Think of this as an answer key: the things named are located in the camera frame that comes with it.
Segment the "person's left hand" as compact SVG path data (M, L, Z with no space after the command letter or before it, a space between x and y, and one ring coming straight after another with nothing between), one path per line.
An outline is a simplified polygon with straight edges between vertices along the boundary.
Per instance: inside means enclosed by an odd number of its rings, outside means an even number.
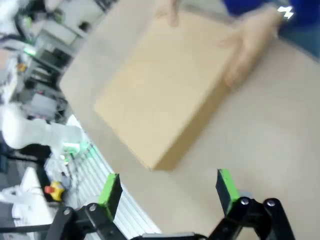
M263 6L241 17L232 32L218 43L222 47L234 47L235 53L223 75L230 88L240 85L275 38L282 15L273 6Z

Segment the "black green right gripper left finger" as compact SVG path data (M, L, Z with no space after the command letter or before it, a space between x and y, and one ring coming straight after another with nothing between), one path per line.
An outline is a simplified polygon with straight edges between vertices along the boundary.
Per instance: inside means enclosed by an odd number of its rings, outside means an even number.
M87 234L96 233L101 240L125 240L114 223L122 192L120 175L109 174L97 202L76 210L66 206L59 208L46 239L83 240Z

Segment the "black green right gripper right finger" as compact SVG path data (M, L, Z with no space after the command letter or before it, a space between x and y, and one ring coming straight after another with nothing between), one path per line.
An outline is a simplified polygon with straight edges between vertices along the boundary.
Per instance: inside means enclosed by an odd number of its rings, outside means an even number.
M282 203L267 198L262 203L240 196L230 172L217 170L215 185L224 218L208 237L210 240L235 240L243 228L253 229L260 240L294 240L295 236Z

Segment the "person's right hand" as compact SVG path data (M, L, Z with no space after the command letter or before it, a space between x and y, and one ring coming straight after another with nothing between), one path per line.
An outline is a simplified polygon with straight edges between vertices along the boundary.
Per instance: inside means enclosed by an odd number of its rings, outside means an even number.
M161 0L154 16L157 18L166 17L168 24L171 27L177 27L179 23L178 11L178 0Z

